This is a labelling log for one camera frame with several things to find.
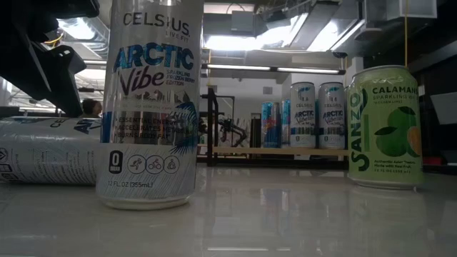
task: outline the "black object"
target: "black object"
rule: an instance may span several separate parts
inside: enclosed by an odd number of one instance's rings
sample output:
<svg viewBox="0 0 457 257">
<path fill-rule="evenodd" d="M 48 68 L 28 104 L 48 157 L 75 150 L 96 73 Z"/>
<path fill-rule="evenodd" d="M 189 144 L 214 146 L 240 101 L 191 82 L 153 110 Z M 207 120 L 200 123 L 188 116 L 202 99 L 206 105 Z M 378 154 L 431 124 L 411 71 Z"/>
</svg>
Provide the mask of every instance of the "black object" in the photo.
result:
<svg viewBox="0 0 457 257">
<path fill-rule="evenodd" d="M 97 0 L 2 1 L 0 76 L 33 99 L 48 99 L 70 116 L 81 115 L 74 74 L 86 64 L 69 46 L 47 51 L 41 43 L 58 29 L 57 19 L 98 15 Z"/>
</svg>

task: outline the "wooden shelf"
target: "wooden shelf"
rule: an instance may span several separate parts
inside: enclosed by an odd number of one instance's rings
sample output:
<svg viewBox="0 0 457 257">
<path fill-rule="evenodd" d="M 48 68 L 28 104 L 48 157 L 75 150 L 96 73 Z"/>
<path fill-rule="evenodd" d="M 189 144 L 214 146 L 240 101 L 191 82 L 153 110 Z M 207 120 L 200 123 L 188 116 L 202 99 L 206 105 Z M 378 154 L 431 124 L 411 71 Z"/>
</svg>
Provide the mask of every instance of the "wooden shelf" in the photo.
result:
<svg viewBox="0 0 457 257">
<path fill-rule="evenodd" d="M 300 147 L 291 148 L 234 148 L 213 147 L 215 153 L 254 153 L 254 154 L 288 154 L 288 155 L 321 155 L 321 156 L 347 156 L 348 150 L 309 149 Z"/>
</svg>

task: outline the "green can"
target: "green can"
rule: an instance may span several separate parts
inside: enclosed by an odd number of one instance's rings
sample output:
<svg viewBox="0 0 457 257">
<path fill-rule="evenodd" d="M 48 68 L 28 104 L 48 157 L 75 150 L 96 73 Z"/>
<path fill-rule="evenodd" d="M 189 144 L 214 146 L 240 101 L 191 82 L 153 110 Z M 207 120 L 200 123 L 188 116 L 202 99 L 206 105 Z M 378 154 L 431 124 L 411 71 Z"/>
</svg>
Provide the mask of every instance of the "green can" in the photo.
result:
<svg viewBox="0 0 457 257">
<path fill-rule="evenodd" d="M 423 182 L 417 81 L 403 66 L 354 75 L 348 90 L 349 177 L 362 186 Z"/>
</svg>

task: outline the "lime illustration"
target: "lime illustration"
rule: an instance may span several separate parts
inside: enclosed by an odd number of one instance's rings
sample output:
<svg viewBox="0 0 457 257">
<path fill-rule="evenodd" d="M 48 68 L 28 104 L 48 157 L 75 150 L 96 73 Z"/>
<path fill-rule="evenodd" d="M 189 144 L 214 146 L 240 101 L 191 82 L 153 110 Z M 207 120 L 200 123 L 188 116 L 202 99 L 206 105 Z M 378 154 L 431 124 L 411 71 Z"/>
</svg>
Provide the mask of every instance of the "lime illustration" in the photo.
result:
<svg viewBox="0 0 457 257">
<path fill-rule="evenodd" d="M 408 153 L 412 157 L 420 157 L 422 154 L 421 131 L 416 126 L 408 130 Z"/>
<path fill-rule="evenodd" d="M 407 106 L 398 107 L 388 116 L 387 125 L 408 130 L 412 126 L 417 126 L 416 113 Z"/>
<path fill-rule="evenodd" d="M 404 155 L 408 147 L 405 144 L 405 131 L 394 127 L 385 127 L 375 133 L 378 138 L 378 149 L 387 156 L 399 157 Z"/>
</svg>

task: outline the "celsius arctic vibe can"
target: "celsius arctic vibe can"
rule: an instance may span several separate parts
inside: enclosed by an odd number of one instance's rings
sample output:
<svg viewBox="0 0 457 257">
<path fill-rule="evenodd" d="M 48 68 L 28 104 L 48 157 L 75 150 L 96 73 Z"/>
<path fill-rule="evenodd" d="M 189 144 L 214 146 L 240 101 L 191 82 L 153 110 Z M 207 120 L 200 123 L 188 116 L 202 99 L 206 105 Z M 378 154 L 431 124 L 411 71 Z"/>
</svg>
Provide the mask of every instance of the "celsius arctic vibe can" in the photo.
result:
<svg viewBox="0 0 457 257">
<path fill-rule="evenodd" d="M 151 210 L 194 192 L 203 0 L 114 0 L 96 191 Z"/>
<path fill-rule="evenodd" d="M 338 82 L 319 87 L 319 148 L 344 149 L 344 88 Z"/>
<path fill-rule="evenodd" d="M 291 146 L 291 100 L 286 99 L 282 101 L 282 115 L 281 115 L 281 148 Z"/>
<path fill-rule="evenodd" d="M 0 181 L 94 185 L 100 119 L 0 120 Z"/>
<path fill-rule="evenodd" d="M 291 146 L 316 147 L 316 92 L 314 84 L 299 82 L 291 90 Z"/>
<path fill-rule="evenodd" d="M 281 113 L 279 103 L 262 103 L 262 146 L 279 148 L 281 144 Z"/>
<path fill-rule="evenodd" d="M 348 92 L 349 177 L 364 186 L 423 182 L 417 82 L 403 66 L 354 76 Z"/>
</svg>

